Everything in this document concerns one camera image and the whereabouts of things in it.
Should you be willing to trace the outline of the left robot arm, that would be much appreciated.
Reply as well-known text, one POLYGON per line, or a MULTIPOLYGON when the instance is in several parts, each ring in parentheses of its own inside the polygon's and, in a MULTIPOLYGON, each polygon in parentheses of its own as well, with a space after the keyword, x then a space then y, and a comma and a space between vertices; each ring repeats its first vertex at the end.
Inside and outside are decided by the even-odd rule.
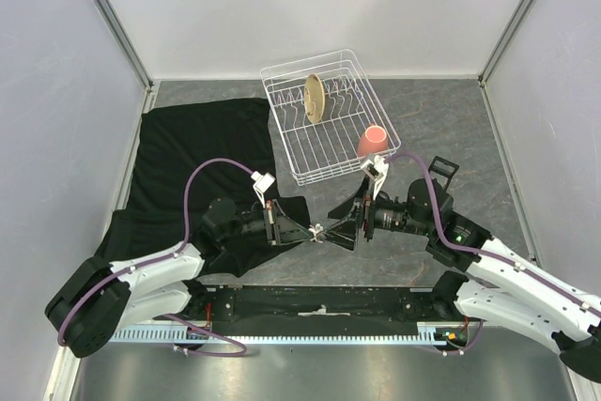
POLYGON ((191 239, 129 260, 88 258, 51 299, 45 315, 60 346, 88 357, 115 332, 155 316, 199 318, 206 297, 190 286, 192 280, 206 274, 240 277, 318 232, 287 215, 276 200, 239 212, 233 200, 217 198, 191 239))

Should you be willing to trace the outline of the silver flower brooch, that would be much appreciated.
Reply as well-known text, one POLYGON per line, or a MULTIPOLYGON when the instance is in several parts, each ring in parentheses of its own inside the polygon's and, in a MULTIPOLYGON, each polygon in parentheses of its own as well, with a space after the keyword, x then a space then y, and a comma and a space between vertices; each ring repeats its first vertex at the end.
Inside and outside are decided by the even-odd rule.
POLYGON ((312 234, 311 241, 317 243, 323 242, 324 228, 321 224, 311 225, 309 227, 309 232, 312 234))

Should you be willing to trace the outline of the black garment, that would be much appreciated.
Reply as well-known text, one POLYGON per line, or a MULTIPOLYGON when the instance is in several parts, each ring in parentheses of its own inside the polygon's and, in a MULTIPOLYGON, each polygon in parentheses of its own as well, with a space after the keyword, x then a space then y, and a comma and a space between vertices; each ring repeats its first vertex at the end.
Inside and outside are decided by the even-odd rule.
POLYGON ((191 236, 211 201, 229 198, 239 212, 258 199, 251 174, 275 174, 268 128, 270 106, 260 98, 155 108, 145 114, 129 199, 112 215, 95 254, 108 262, 170 248, 191 236))

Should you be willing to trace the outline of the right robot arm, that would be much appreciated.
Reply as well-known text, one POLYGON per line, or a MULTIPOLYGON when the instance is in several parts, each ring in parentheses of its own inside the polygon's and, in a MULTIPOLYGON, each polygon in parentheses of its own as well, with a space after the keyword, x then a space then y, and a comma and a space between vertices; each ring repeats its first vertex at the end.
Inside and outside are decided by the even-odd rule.
POLYGON ((432 313, 490 321, 557 353, 573 372, 600 380, 600 298, 542 270, 489 231, 454 212, 454 199, 436 181, 417 179, 406 201, 377 194, 370 180, 331 210, 318 239, 354 250, 359 236, 378 230, 423 236, 426 250, 459 270, 452 287, 430 296, 432 313))

